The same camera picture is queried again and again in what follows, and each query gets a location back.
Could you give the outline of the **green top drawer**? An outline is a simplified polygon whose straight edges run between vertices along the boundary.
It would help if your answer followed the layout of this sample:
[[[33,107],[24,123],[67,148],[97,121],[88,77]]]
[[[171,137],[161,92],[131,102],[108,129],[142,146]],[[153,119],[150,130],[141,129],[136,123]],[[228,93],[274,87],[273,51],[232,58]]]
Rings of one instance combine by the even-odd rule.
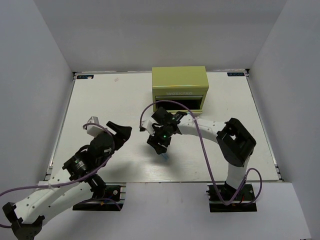
[[[202,98],[203,95],[158,95],[155,100],[201,100]]]

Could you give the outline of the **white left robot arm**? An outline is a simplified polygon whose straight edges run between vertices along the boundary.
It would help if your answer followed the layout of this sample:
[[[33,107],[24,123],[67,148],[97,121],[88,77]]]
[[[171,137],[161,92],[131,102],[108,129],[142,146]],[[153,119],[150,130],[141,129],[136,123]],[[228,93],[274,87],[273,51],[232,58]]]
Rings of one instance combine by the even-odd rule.
[[[2,210],[18,240],[32,240],[52,218],[78,203],[114,202],[98,171],[129,139],[132,127],[108,121],[83,125],[93,139],[68,159],[47,184],[35,186],[26,198],[8,202]]]

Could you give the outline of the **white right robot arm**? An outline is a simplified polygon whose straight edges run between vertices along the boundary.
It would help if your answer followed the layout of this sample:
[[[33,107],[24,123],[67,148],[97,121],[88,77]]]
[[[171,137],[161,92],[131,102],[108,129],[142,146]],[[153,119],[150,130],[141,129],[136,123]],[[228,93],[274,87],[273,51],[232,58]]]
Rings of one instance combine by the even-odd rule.
[[[227,178],[224,182],[226,195],[236,200],[244,193],[247,166],[257,144],[254,137],[236,118],[226,122],[194,118],[191,114],[178,111],[172,114],[160,107],[153,115],[140,122],[140,131],[147,131],[149,144],[158,155],[167,152],[172,136],[202,136],[218,144],[228,162]]]

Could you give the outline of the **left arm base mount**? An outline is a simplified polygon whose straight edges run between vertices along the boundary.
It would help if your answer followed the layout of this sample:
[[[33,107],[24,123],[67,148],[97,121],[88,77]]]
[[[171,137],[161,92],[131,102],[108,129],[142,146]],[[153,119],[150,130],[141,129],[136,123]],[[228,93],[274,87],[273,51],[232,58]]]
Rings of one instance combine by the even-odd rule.
[[[90,198],[77,203],[73,211],[120,212],[126,197],[125,183],[106,184],[105,190],[92,192]]]

